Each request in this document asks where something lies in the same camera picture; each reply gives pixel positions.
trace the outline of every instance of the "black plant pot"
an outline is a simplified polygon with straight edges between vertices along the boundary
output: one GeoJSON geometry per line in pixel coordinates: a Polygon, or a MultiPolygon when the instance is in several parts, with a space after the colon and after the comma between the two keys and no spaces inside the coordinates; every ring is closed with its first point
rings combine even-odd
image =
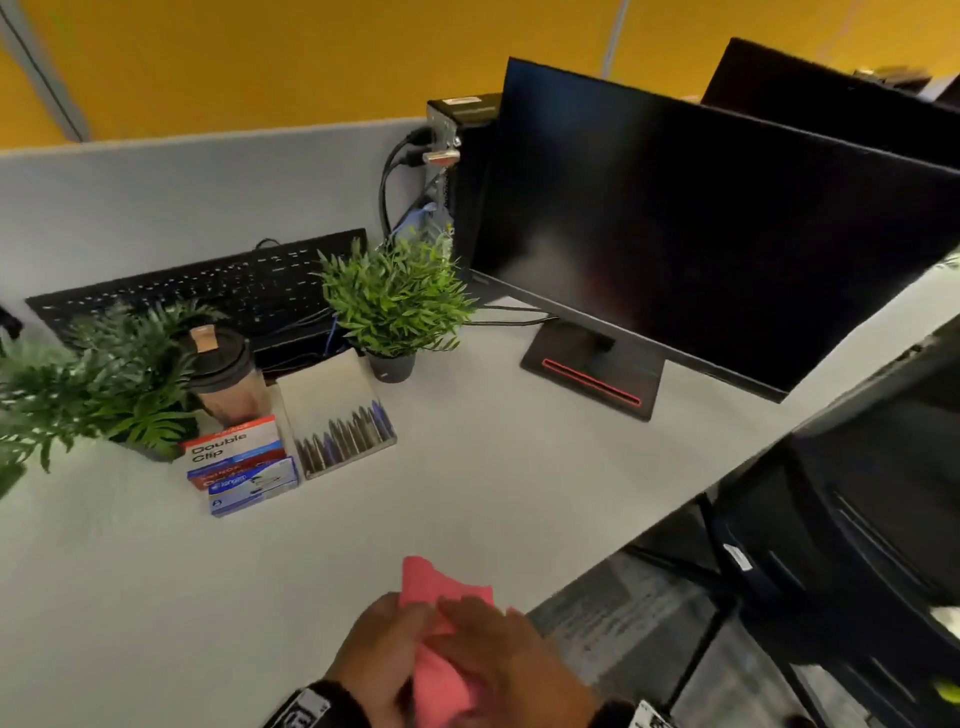
{"type": "MultiPolygon", "coordinates": [[[[193,440],[200,436],[200,426],[197,424],[196,417],[185,417],[178,422],[183,425],[183,435],[180,437],[180,442],[185,443],[187,440],[193,440]]],[[[174,460],[183,455],[182,448],[178,445],[175,452],[171,455],[160,452],[153,448],[147,448],[138,443],[128,443],[127,442],[127,432],[121,432],[119,435],[114,435],[110,438],[111,442],[116,443],[121,448],[131,449],[134,452],[139,452],[148,460],[153,460],[155,463],[172,463],[174,460]]]]}
{"type": "Polygon", "coordinates": [[[396,384],[410,378],[410,374],[414,371],[414,363],[417,361],[415,353],[385,359],[367,352],[367,358],[370,360],[370,368],[373,369],[373,375],[376,376],[377,381],[386,384],[396,384]]]}

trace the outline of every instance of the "black keyboard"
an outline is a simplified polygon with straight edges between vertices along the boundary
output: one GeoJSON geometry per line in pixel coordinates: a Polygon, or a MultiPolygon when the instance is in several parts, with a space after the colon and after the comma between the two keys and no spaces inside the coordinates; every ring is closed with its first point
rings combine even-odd
{"type": "MultiPolygon", "coordinates": [[[[319,253],[349,255],[356,238],[366,246],[364,230],[270,243],[248,253],[33,296],[27,305],[65,340],[74,318],[118,301],[142,310],[155,303],[196,300],[227,314],[224,325],[251,339],[255,350],[269,348],[318,327],[316,316],[326,308],[323,282],[311,275],[322,271],[319,253]],[[301,331],[299,322],[304,320],[311,325],[301,331]]],[[[329,329],[329,321],[321,328],[329,329]]]]}

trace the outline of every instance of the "pink cloth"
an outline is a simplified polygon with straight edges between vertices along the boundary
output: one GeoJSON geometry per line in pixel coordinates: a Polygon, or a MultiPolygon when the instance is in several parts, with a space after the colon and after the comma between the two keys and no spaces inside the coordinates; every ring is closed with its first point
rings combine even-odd
{"type": "MultiPolygon", "coordinates": [[[[436,604],[438,597],[459,599],[479,596],[493,604],[491,587],[471,587],[445,576],[426,559],[408,556],[403,560],[403,588],[400,606],[415,601],[436,604]]],[[[443,620],[433,634],[450,634],[453,627],[443,620]]],[[[417,648],[414,663],[414,706],[417,728],[443,728],[456,715],[476,705],[474,691],[456,668],[423,645],[417,648]]]]}

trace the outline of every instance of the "computer monitor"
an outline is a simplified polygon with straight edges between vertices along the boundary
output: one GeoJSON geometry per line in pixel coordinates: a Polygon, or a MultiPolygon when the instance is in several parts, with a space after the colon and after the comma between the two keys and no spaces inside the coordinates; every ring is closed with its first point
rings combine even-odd
{"type": "Polygon", "coordinates": [[[960,168],[960,111],[742,38],[731,38],[701,103],[960,168]]]}
{"type": "Polygon", "coordinates": [[[957,200],[950,169],[511,59],[471,267],[563,319],[525,368],[647,419],[667,357],[782,400],[953,249],[957,200]]]}

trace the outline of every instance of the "desk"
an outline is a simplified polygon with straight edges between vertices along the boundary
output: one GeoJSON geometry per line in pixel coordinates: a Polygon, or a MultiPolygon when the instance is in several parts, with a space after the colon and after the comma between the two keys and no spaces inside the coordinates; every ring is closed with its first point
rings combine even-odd
{"type": "Polygon", "coordinates": [[[533,328],[466,328],[378,385],[395,447],[221,520],[177,467],[55,453],[0,503],[0,725],[255,726],[406,554],[530,610],[922,338],[944,280],[783,404],[668,363],[649,424],[522,371],[533,328]]]}

